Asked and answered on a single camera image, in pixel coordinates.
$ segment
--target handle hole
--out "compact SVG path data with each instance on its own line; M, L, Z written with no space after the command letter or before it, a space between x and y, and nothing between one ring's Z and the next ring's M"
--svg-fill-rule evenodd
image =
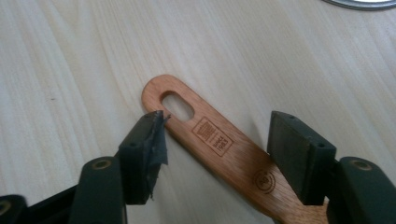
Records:
M180 96L170 93L163 98L163 106L181 121L194 117L194 110Z

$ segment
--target wooden table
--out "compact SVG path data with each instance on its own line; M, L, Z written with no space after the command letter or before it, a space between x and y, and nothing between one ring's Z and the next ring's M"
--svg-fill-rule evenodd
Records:
M0 195L37 203L114 155L172 74L261 148L295 115L396 183L396 9L323 1L0 2ZM181 113L175 98L169 109ZM154 201L129 223L272 223L169 135Z

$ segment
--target wooden spatula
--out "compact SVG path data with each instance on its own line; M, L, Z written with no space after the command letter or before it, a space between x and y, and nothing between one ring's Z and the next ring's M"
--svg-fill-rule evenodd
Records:
M302 205L270 156L179 79L153 78L143 89L143 106L170 114L162 104L169 94L178 95L194 112L187 121L169 119L165 126L170 134L259 211L282 223L328 223L326 205Z

